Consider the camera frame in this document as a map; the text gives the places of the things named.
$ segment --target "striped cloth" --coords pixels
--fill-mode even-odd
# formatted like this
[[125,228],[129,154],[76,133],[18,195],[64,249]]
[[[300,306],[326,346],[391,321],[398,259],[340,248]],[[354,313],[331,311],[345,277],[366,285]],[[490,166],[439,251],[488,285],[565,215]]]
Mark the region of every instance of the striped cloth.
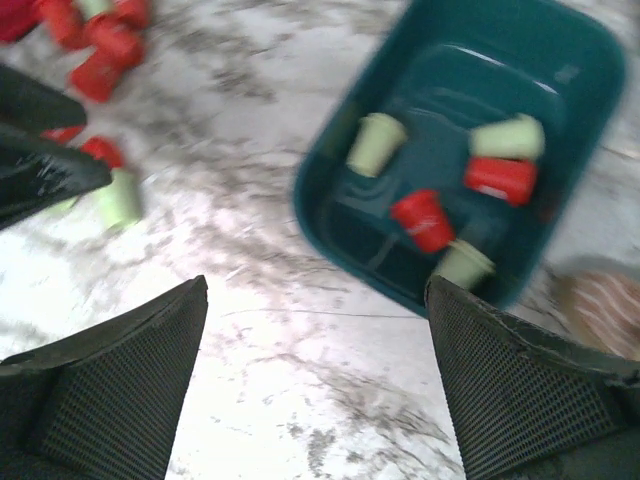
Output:
[[621,273],[582,272],[558,286],[567,328],[579,340],[640,361],[640,283]]

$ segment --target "marble floor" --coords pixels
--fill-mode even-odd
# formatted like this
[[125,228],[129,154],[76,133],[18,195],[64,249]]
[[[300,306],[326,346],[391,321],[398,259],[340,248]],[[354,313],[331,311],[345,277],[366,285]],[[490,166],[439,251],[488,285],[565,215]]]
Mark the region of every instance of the marble floor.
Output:
[[[427,322],[319,257],[290,207],[301,156],[403,3],[155,3],[147,61],[88,106],[78,139],[119,142],[147,217],[106,234],[83,200],[3,231],[0,357],[205,274],[210,310],[168,479],[464,478]],[[567,3],[616,32],[630,82],[514,308],[556,331],[548,284],[564,261],[640,264],[638,4]],[[83,56],[42,28],[0,53],[59,87]]]

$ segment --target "teal plastic tub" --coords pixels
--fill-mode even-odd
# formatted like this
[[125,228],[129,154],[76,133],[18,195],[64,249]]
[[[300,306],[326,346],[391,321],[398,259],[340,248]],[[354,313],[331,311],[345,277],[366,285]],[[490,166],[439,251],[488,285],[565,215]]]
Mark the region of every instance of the teal plastic tub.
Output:
[[[302,163],[302,232],[330,261],[426,316],[425,283],[444,252],[418,250],[390,207],[435,189],[457,233],[470,223],[492,232],[496,274],[474,293],[505,308],[536,267],[624,81],[611,33],[554,1],[415,0]],[[372,112],[400,120],[409,140],[366,178],[346,158]],[[517,113],[542,123],[546,149],[531,202],[512,208],[465,188],[463,175],[469,130]]]

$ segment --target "cup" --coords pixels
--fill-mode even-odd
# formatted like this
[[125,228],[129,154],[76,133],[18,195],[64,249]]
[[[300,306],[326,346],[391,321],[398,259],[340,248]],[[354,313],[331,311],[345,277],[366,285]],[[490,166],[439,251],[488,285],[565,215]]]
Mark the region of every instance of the cup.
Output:
[[149,26],[151,8],[149,0],[115,0],[118,19],[137,30]]
[[535,118],[516,118],[471,130],[469,150],[474,157],[527,159],[535,162],[545,147],[544,130]]
[[419,190],[396,202],[391,216],[425,253],[435,253],[456,238],[434,190]]
[[53,142],[59,143],[60,145],[65,145],[70,142],[74,138],[76,138],[82,130],[84,130],[85,125],[78,125],[77,127],[63,127],[63,128],[53,128],[51,130],[46,130],[42,132],[41,136]]
[[80,12],[69,0],[37,0],[35,6],[53,40],[67,50],[89,46]]
[[347,157],[347,166],[359,175],[377,177],[409,137],[399,121],[384,113],[371,113],[360,121],[362,127]]
[[87,23],[89,39],[123,70],[137,67],[144,60],[142,39],[124,22],[111,14],[100,14]]
[[71,84],[91,100],[104,103],[111,98],[122,77],[122,71],[111,57],[97,50],[82,65],[71,72]]
[[70,198],[68,200],[63,200],[62,202],[56,203],[55,205],[51,205],[48,210],[56,215],[62,215],[63,213],[67,213],[69,210],[71,210],[77,202],[78,197]]
[[113,11],[111,0],[73,0],[86,20]]
[[124,230],[142,219],[138,182],[124,168],[111,170],[113,182],[91,193],[107,229]]
[[96,160],[105,162],[109,169],[124,168],[124,156],[120,149],[116,147],[113,142],[107,140],[105,137],[95,136],[91,137],[80,148],[85,153],[88,153]]
[[455,240],[431,276],[439,275],[451,283],[473,290],[480,281],[495,272],[495,264],[464,240]]
[[464,184],[520,207],[529,203],[537,176],[538,169],[532,162],[474,157],[467,166]]

